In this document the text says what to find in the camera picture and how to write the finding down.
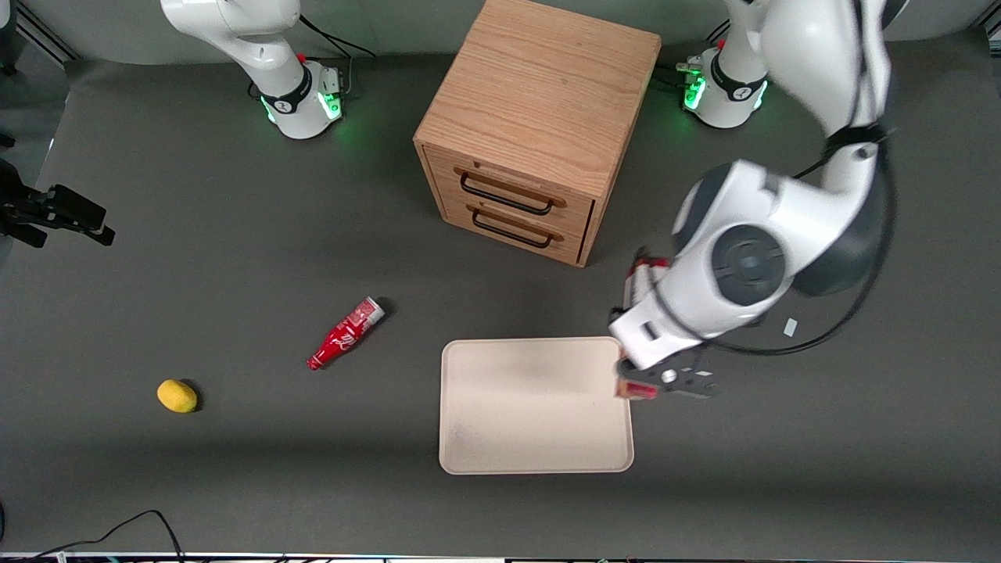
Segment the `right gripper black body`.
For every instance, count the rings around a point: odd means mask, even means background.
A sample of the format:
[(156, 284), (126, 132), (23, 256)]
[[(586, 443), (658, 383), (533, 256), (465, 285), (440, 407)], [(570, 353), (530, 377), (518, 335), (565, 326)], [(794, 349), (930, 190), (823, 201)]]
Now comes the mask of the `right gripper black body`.
[(49, 220), (52, 210), (52, 190), (40, 192), (21, 181), (13, 164), (1, 160), (1, 224), (3, 229), (14, 229), (19, 224), (36, 224), (52, 228)]

